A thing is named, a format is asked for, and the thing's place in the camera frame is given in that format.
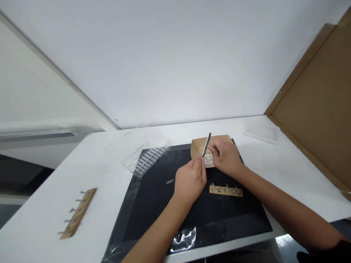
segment wooden strip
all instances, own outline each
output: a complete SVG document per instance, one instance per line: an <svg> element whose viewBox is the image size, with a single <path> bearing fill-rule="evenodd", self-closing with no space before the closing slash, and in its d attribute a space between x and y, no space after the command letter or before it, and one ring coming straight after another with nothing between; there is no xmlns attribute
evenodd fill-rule
<svg viewBox="0 0 351 263"><path fill-rule="evenodd" d="M79 203L79 206L77 207L77 211L74 212L71 218L71 220L74 220L74 221L71 221L68 223L68 226L66 227L60 239L66 239L66 238L72 237L76 233L79 227L79 224L82 221L84 214L87 211L88 206L96 193L96 190L97 188L93 188L86 191L83 198L81 199L82 201Z"/></svg>
<svg viewBox="0 0 351 263"><path fill-rule="evenodd" d="M285 134L286 137L317 167L318 170L324 174L325 177L329 179L340 191L350 192L351 190L345 186L331 171L328 170L317 158L310 153L287 129L285 129L273 116L268 116L268 118L273 122L276 126L280 128L282 133ZM351 202L351 194L342 193L346 199Z"/></svg>
<svg viewBox="0 0 351 263"><path fill-rule="evenodd" d="M210 185L210 194L219 194L219 195L228 195L228 196L235 196L235 197L242 197L242 190L241 189L236 189L236 191L233 193L232 190L234 188L228 187L228 192L225 191L226 187L225 186L215 186L215 191L212 192L212 185Z"/></svg>
<svg viewBox="0 0 351 263"><path fill-rule="evenodd" d="M317 53L319 48L322 46L324 41L328 38L328 36L335 27L336 25L333 24L324 24L322 29L319 31L309 48L306 50L305 54L302 56L302 58L288 77L288 79L285 81L284 85L281 87L278 94L274 97L273 101L264 112L264 115L270 115L272 113L275 107L279 104L280 100L288 92L295 80L298 78L298 76L301 74L301 72L304 70L304 68L313 58L313 56Z"/></svg>

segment black cutting mat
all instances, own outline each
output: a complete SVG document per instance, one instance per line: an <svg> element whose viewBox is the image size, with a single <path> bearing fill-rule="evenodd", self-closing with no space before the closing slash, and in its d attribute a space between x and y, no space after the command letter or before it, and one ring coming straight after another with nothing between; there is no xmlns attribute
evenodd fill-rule
<svg viewBox="0 0 351 263"><path fill-rule="evenodd" d="M174 182L170 184L166 182L174 179L178 168L190 160L190 144L173 146L142 178L133 176L105 257L113 262L123 259L171 199ZM178 232L181 239L182 235L184 238L196 228L196 238L191 240L192 245L189 246L189 242L185 242L187 247L179 248L177 245L177 248L168 253L272 231L262 204L253 194L217 168L208 168L206 172L207 184ZM229 187L237 186L243 190L243 197L210 194L209 188L212 183L220 186L226 184ZM109 251L115 251L116 247L121 250L118 260L108 256Z"/></svg>

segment person's right hand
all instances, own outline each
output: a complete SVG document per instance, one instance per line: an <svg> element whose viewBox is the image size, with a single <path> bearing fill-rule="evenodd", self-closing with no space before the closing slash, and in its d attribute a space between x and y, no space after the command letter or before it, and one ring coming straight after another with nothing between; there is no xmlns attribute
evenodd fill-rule
<svg viewBox="0 0 351 263"><path fill-rule="evenodd" d="M217 137L208 145L212 152L213 164L225 174L236 178L243 170L243 163L239 157L237 146L229 141Z"/></svg>

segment brown paper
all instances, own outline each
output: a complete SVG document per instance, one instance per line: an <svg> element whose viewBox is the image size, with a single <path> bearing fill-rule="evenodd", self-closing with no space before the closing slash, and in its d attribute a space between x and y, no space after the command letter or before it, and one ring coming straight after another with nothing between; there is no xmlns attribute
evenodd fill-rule
<svg viewBox="0 0 351 263"><path fill-rule="evenodd" d="M226 141L232 142L229 135L217 135L217 136L211 136L208 144L212 143L213 140L217 137L221 137L222 139L224 139ZM205 147L205 144L206 144L206 140L207 140L207 137L198 138L198 139L194 139L191 141L190 155L191 155L192 160L196 159L198 154L202 154L204 147ZM210 149L208 147L207 147L206 153L212 154L212 152L210 151ZM214 164L206 164L205 167L212 168L212 167L215 167L215 165Z"/></svg>

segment plastic blister tray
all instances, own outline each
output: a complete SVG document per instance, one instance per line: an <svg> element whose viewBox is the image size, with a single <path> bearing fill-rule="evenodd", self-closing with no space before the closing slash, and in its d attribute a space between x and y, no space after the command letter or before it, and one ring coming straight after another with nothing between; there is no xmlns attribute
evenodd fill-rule
<svg viewBox="0 0 351 263"><path fill-rule="evenodd" d="M105 150L118 159L135 176L142 177L172 146L157 129L134 129Z"/></svg>
<svg viewBox="0 0 351 263"><path fill-rule="evenodd" d="M248 137L267 142L269 144L278 144L279 128L273 125L257 125L247 123L244 134Z"/></svg>

